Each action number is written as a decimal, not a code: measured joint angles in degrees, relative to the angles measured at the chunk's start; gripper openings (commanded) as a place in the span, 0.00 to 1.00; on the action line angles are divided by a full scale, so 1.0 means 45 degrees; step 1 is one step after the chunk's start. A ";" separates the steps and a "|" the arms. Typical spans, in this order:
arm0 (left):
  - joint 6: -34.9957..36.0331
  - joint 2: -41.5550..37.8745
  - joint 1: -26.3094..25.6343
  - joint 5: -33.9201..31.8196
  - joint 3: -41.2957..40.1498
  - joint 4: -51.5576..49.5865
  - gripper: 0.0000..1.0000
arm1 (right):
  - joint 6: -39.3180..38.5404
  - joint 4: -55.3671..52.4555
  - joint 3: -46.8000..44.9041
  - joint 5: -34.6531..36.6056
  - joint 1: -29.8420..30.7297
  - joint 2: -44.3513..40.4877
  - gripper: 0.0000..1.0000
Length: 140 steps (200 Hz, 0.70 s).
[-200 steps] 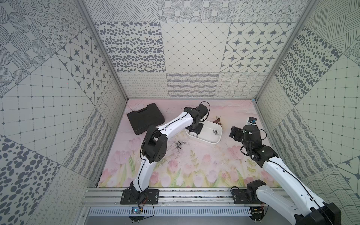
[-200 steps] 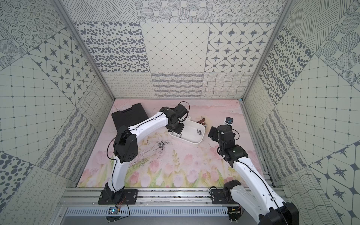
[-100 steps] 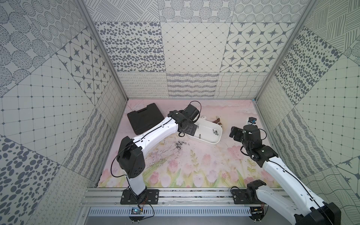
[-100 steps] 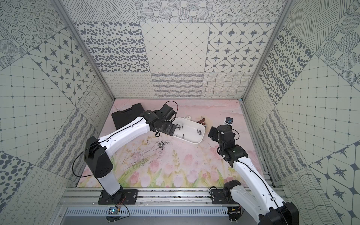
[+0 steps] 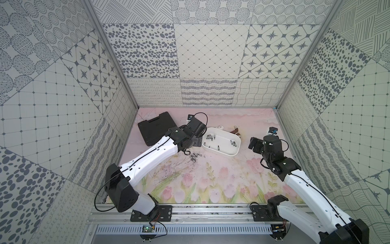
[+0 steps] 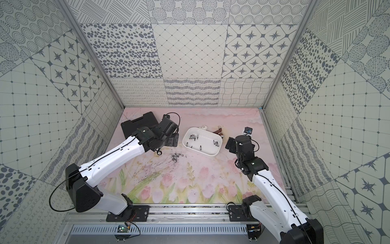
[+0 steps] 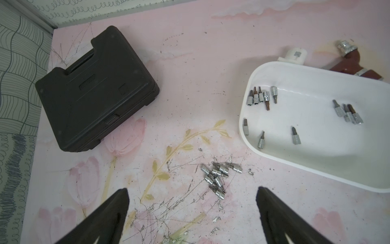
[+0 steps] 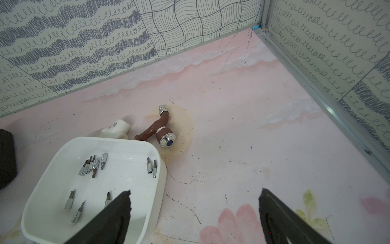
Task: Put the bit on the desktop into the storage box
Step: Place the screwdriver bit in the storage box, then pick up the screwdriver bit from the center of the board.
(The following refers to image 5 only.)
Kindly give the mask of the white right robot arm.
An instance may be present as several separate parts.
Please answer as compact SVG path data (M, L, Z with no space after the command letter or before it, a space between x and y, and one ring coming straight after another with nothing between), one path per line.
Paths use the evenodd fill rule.
M266 216L269 220L291 222L317 244L369 243L367 224L361 219L353 219L337 207L295 160L284 155L284 140L278 137L277 131L277 128L271 127L263 139L252 137L248 148L262 156L260 165L292 188L314 215L298 209L287 197L276 195L268 199L267 206L250 203L254 221Z

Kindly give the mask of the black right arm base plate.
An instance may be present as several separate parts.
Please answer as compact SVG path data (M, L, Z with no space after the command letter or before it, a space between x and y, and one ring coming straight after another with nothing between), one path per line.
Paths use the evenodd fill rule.
M249 209L251 210L254 222L289 222L287 219L284 219L277 214L272 215L269 213L265 205L258 205L253 202L249 206Z

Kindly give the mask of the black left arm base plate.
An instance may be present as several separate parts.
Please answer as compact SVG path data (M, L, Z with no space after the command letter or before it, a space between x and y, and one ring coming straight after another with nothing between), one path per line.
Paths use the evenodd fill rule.
M172 210L172 205L158 205L147 215L133 210L131 222L170 222Z

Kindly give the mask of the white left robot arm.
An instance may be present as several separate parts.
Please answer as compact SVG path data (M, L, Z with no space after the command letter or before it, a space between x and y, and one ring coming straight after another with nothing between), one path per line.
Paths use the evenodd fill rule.
M159 204L149 194L136 191L135 186L151 170L169 157L183 152L190 154L189 148L194 140L201 138L207 131L207 124L190 114L187 124L169 128L159 141L138 157L120 166L110 165L106 170L102 189L108 194L118 212L132 209L143 215L151 216Z

